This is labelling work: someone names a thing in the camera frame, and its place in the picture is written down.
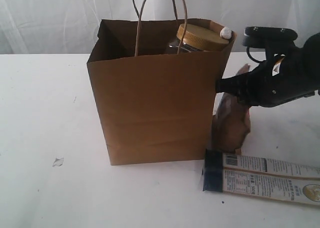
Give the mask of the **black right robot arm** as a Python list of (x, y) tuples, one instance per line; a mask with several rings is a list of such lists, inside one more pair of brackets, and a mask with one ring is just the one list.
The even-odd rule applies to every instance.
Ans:
[(293, 41), (257, 39), (266, 59), (252, 71), (215, 83), (217, 93), (237, 97), (248, 106), (276, 107), (313, 96), (320, 89), (320, 35), (312, 35), (299, 48)]

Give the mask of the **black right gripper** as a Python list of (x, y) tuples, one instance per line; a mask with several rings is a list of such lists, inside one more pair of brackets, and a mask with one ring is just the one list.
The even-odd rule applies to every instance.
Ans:
[(315, 95), (315, 43), (302, 48), (292, 46), (277, 53), (265, 48), (266, 60), (249, 73), (216, 81), (216, 93), (238, 96), (248, 106), (276, 107), (300, 98)]

